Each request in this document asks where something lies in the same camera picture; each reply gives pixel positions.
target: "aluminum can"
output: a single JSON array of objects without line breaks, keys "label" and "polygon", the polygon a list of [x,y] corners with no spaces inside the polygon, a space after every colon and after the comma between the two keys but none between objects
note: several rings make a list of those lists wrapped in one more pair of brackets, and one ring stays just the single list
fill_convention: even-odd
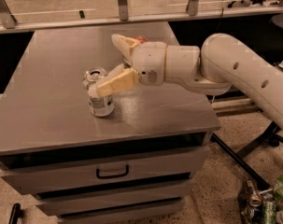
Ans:
[{"label": "aluminum can", "polygon": [[262,205],[262,197],[259,194],[256,184],[248,180],[244,184],[245,193],[247,196],[248,203],[253,207],[258,207]]},{"label": "aluminum can", "polygon": [[276,224],[276,206],[273,202],[264,202],[262,209],[262,224]]},{"label": "aluminum can", "polygon": [[[88,91],[91,86],[95,86],[95,83],[100,78],[103,78],[107,75],[107,72],[104,68],[91,68],[88,69],[83,78],[83,85]],[[112,95],[104,97],[91,97],[89,96],[90,110],[96,117],[105,117],[111,114],[114,110],[114,103]]]}]

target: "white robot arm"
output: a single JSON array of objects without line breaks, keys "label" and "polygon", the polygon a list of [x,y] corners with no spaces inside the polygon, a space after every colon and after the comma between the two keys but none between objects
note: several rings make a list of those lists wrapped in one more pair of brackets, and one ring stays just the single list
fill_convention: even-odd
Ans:
[{"label": "white robot arm", "polygon": [[120,65],[109,73],[96,88],[99,95],[125,91],[138,82],[155,86],[176,83],[208,95],[223,94],[234,85],[283,130],[283,72],[236,38],[212,35],[201,51],[163,42],[142,43],[121,35],[113,35],[112,42],[131,68]]}]

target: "floor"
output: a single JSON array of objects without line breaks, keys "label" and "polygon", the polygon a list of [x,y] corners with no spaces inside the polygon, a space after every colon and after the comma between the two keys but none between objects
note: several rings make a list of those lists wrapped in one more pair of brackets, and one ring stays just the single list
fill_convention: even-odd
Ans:
[{"label": "floor", "polygon": [[[251,106],[253,112],[242,114],[242,110],[238,108],[240,105]],[[216,134],[234,151],[257,137],[271,121],[266,114],[254,111],[256,109],[248,99],[215,102],[213,107],[221,123],[221,128]],[[209,147],[210,154],[202,169],[193,178],[193,189],[184,199],[182,211],[118,224],[241,223],[236,198],[242,182],[249,176],[216,143],[210,143]],[[245,160],[271,185],[275,184],[279,175],[283,175],[282,144],[279,147],[261,145]],[[24,218],[19,219],[18,223],[56,223],[56,217],[47,217],[35,207],[35,199],[32,196],[21,196],[0,178],[0,223],[8,223],[11,207],[16,202],[21,204],[21,209],[25,213]]]}]

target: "desk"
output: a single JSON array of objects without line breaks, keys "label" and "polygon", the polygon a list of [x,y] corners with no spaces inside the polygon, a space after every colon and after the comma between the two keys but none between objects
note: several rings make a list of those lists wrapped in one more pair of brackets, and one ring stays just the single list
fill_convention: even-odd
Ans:
[{"label": "desk", "polygon": [[35,32],[0,102],[0,168],[63,224],[108,223],[180,210],[219,121],[206,97],[137,86],[96,118],[84,71],[121,63],[114,33],[177,44],[165,22]]}]

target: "gray drawer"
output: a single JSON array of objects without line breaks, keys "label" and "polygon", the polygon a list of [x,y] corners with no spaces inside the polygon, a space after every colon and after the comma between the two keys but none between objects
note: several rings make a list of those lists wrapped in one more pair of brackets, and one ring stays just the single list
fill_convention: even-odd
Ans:
[{"label": "gray drawer", "polygon": [[72,195],[42,202],[38,207],[48,216],[59,216],[114,206],[184,197],[190,193],[190,190],[191,179],[187,179],[142,185],[140,187],[98,191],[77,196]]},{"label": "gray drawer", "polygon": [[151,152],[7,172],[3,179],[20,194],[37,194],[154,176],[194,172],[201,168],[208,146]]},{"label": "gray drawer", "polygon": [[182,210],[182,207],[183,202],[181,200],[156,202],[147,205],[135,205],[132,207],[90,213],[83,216],[66,217],[61,219],[59,224],[107,224],[117,221],[175,213]]}]

